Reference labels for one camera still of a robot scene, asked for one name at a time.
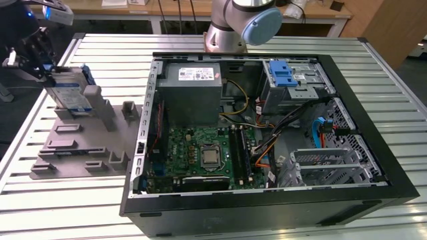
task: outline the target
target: wooden desk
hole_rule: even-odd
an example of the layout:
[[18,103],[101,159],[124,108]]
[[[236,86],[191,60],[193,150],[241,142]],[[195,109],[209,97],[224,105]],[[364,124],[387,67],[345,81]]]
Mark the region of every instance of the wooden desk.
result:
[[[148,20],[151,21],[152,33],[161,34],[161,12],[157,0],[151,0],[147,5],[128,5],[127,8],[101,9],[103,0],[63,0],[75,14],[77,20]],[[193,9],[197,21],[211,21],[211,0],[193,0]],[[309,2],[304,8],[307,24],[332,25],[328,37],[339,37],[345,22],[352,18],[352,13],[345,7],[337,12],[329,9],[332,0],[324,1],[324,7],[317,2]],[[181,20],[192,21],[192,8],[189,0],[180,0]],[[177,1],[161,0],[161,8],[167,21],[179,20]],[[41,12],[41,7],[33,6],[36,13]],[[283,18],[283,23],[301,23],[301,19]]]

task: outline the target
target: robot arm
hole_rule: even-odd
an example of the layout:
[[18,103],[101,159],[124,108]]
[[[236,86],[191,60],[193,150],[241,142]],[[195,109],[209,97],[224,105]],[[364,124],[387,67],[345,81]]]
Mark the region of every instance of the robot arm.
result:
[[205,49],[215,53],[241,53],[247,46],[264,44],[277,33],[281,13],[275,0],[212,1]]
[[5,46],[8,51],[1,66],[12,69],[22,79],[36,80],[42,85],[58,110],[68,110],[71,115],[87,114],[89,104],[76,107],[61,92],[73,91],[73,98],[85,103],[84,89],[95,85],[91,70],[85,65],[57,66],[49,32],[38,25],[28,6],[32,4],[42,5],[48,20],[72,24],[73,13],[58,0],[0,0],[0,47]]
[[36,79],[44,87],[52,87],[57,56],[48,29],[40,27],[29,5],[42,5],[48,20],[68,25],[73,22],[73,13],[58,0],[0,0],[0,46],[9,53],[2,67],[18,69],[24,79]]

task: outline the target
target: floor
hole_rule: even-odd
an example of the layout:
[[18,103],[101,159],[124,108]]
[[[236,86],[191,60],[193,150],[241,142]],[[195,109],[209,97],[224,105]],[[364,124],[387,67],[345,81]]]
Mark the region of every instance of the floor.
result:
[[[42,21],[41,25],[50,30],[53,46],[57,55],[61,56],[75,33],[100,33],[100,34],[151,34],[152,29],[144,21],[87,21],[76,20],[73,26],[57,26],[54,23]],[[199,23],[197,31],[207,31],[209,23]],[[168,22],[169,34],[180,33],[177,22]],[[195,25],[185,22],[181,26],[183,34],[193,34]],[[0,59],[5,59],[5,52],[1,52]],[[427,105],[427,60],[408,58],[396,70],[400,78]],[[2,84],[14,96],[13,102],[0,101],[0,159],[8,149],[9,143],[21,127],[25,117],[33,107],[33,103],[41,92],[40,86],[28,80],[16,77],[8,70],[0,68],[0,84]]]

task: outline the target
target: paper on desk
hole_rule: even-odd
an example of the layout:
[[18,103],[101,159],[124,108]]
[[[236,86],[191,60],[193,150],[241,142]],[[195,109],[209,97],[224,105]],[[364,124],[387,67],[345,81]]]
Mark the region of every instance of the paper on desk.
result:
[[303,15],[301,9],[304,9],[308,0],[291,0],[292,4],[284,10],[283,15],[299,19]]
[[101,0],[100,7],[103,9],[125,9],[128,7],[128,0]]

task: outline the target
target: slatted table surface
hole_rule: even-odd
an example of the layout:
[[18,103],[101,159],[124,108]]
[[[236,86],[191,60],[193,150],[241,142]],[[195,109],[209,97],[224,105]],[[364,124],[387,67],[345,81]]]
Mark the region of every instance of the slatted table surface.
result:
[[[113,105],[144,101],[152,52],[201,52],[201,36],[87,34],[73,39],[61,64],[92,69]],[[355,38],[276,37],[251,53],[327,54],[351,85],[420,197],[371,213],[345,226],[268,230],[173,239],[425,239],[427,114],[415,95],[369,47]],[[125,176],[32,180],[56,115],[41,93],[0,163],[0,238],[140,240],[144,234],[119,216]]]

